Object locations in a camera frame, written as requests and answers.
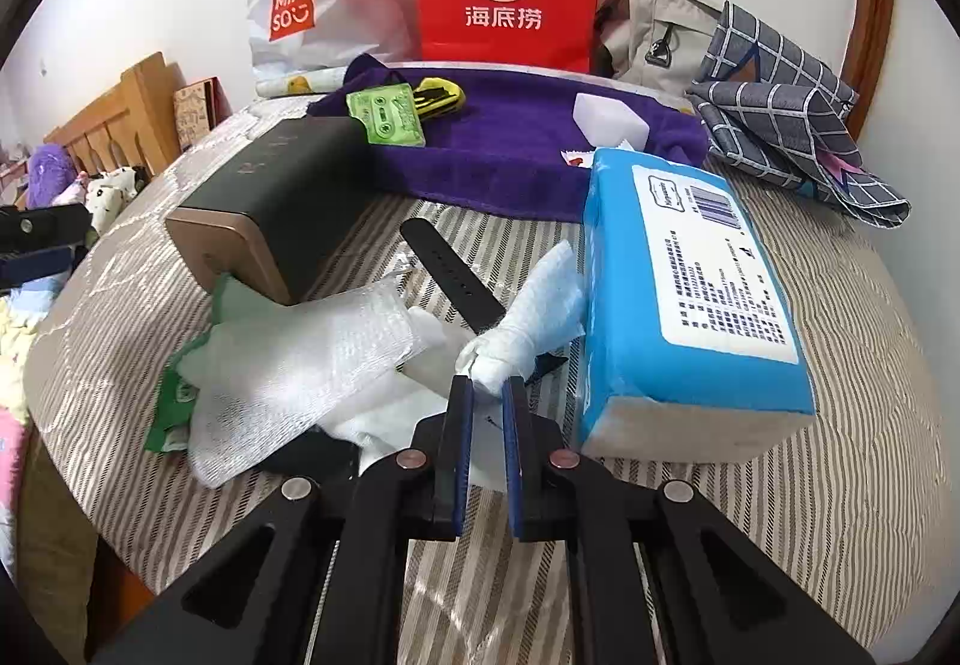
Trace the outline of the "white bubble-wrap sheet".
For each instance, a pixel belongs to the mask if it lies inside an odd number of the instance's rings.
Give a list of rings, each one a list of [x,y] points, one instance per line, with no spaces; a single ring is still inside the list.
[[[190,470],[206,488],[254,468],[317,428],[356,445],[359,467],[409,445],[446,399],[400,366],[446,341],[430,312],[409,307],[391,278],[319,301],[281,305],[224,278],[217,320],[172,363],[197,390]]]

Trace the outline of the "white tissue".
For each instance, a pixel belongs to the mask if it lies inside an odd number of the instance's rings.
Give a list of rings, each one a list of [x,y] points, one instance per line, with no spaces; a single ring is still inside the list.
[[[506,314],[460,350],[455,374],[498,397],[509,378],[534,379],[537,360],[584,335],[586,287],[568,241],[530,270]]]

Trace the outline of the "purple plush toy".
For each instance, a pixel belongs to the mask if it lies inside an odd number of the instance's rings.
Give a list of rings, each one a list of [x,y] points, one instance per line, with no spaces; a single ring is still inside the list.
[[[75,182],[76,176],[75,164],[63,146],[39,145],[28,161],[26,208],[36,210],[52,205]]]

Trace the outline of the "white spotted plush toy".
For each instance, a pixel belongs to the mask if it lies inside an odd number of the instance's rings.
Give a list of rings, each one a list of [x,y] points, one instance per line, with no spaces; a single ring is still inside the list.
[[[104,176],[91,179],[86,184],[85,194],[91,233],[102,238],[148,183],[149,174],[143,166],[117,167]]]

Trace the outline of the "wooden headboard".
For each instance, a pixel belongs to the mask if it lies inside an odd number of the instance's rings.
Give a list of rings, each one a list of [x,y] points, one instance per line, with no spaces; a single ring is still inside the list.
[[[121,73],[116,86],[44,138],[65,148],[78,171],[141,166],[158,176],[181,155],[174,121],[174,73],[161,52]]]

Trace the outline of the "blue tissue pack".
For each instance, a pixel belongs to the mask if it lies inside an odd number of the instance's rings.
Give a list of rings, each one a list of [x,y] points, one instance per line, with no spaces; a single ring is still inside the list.
[[[601,149],[583,226],[585,454],[740,463],[814,422],[781,286],[724,177]]]

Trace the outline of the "brown patterned notebook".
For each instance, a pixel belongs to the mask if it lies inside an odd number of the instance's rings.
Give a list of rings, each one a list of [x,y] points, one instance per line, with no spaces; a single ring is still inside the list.
[[[192,148],[231,116],[228,98],[217,77],[176,89],[172,93],[172,110],[182,151]]]

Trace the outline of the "green wet-wipe packet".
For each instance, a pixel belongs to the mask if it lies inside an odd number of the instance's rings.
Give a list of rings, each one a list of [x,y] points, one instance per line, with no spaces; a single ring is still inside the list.
[[[265,314],[280,309],[278,302],[257,293],[251,286],[236,280],[233,275],[220,275],[213,288],[212,316],[210,325],[174,351],[160,374],[156,387],[155,410],[145,438],[146,452],[171,454],[185,452],[189,444],[190,418],[199,396],[199,387],[189,378],[184,378],[179,366],[184,360],[195,356],[210,340],[213,328],[230,320]]]

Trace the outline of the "dark green gift box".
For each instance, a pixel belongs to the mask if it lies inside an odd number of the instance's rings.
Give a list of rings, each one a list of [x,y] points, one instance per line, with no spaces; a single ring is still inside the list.
[[[356,119],[286,119],[182,200],[166,231],[206,293],[231,275],[296,304],[373,200],[370,176],[371,145]]]

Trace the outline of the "striped quilt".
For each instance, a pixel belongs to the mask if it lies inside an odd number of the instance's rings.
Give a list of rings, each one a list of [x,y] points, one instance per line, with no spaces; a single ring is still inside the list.
[[[53,465],[119,558],[163,590],[275,489],[245,473],[200,486],[145,450],[167,358],[210,322],[210,299],[164,222],[203,179],[299,99],[236,112],[133,200],[37,330],[25,394]],[[690,481],[861,644],[946,582],[953,483],[942,408],[918,333],[857,224],[742,174],[731,185],[778,273],[811,369],[817,417],[740,465],[613,460],[654,486]],[[405,663],[563,663],[565,551],[509,533],[506,499],[473,489],[462,538],[413,545]]]

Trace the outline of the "small printed snack packet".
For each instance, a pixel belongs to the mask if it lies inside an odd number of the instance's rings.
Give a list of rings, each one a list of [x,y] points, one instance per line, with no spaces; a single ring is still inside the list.
[[[592,151],[592,149],[586,149],[586,151],[573,151],[573,149],[570,149],[569,151],[563,151],[562,158],[568,166],[590,169],[592,167],[592,161],[594,161],[594,151]]]

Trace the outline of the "purple fleece blanket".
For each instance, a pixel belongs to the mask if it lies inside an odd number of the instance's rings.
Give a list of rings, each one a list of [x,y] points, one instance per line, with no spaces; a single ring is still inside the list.
[[[348,94],[381,85],[451,80],[466,105],[423,124],[423,146],[377,145],[371,182],[381,192],[465,206],[523,220],[576,223],[583,215],[589,171],[569,166],[567,151],[587,140],[573,121],[574,98],[597,94],[622,101],[649,125],[646,153],[700,167],[708,138],[697,116],[626,89],[597,85],[581,73],[565,78],[532,67],[427,64],[387,67],[371,55],[348,65],[345,83],[309,104],[313,117],[348,114]]]

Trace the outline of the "white sponge block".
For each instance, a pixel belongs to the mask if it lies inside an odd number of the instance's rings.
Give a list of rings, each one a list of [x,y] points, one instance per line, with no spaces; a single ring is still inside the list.
[[[649,124],[643,117],[620,99],[608,96],[576,94],[573,121],[592,148],[643,151],[649,138]]]

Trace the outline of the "green cassette-print pouch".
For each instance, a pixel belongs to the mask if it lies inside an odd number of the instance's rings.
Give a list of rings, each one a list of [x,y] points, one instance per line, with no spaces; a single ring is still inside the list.
[[[409,83],[353,91],[347,96],[347,107],[348,114],[363,124],[371,145],[427,144]]]

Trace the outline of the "yellow black pouch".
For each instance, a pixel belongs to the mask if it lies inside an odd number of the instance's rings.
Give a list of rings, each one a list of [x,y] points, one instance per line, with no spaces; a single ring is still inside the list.
[[[413,89],[413,104],[421,122],[459,112],[466,103],[466,92],[448,78],[425,77]]]

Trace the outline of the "grey plaid cloth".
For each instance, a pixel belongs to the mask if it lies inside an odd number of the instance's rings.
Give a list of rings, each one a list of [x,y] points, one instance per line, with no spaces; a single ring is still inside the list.
[[[686,89],[723,163],[880,229],[911,205],[867,171],[848,128],[857,93],[825,62],[726,2]]]

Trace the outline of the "beige backpack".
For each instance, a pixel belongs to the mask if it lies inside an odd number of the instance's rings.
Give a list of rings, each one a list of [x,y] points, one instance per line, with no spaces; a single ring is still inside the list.
[[[681,98],[721,10],[709,0],[604,0],[594,16],[590,71]]]

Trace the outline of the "wooden door frame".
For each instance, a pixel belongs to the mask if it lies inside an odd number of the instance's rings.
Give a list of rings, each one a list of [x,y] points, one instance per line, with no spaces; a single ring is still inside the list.
[[[857,91],[857,101],[846,117],[854,140],[866,124],[882,73],[895,0],[856,0],[850,39],[844,52],[841,80]]]

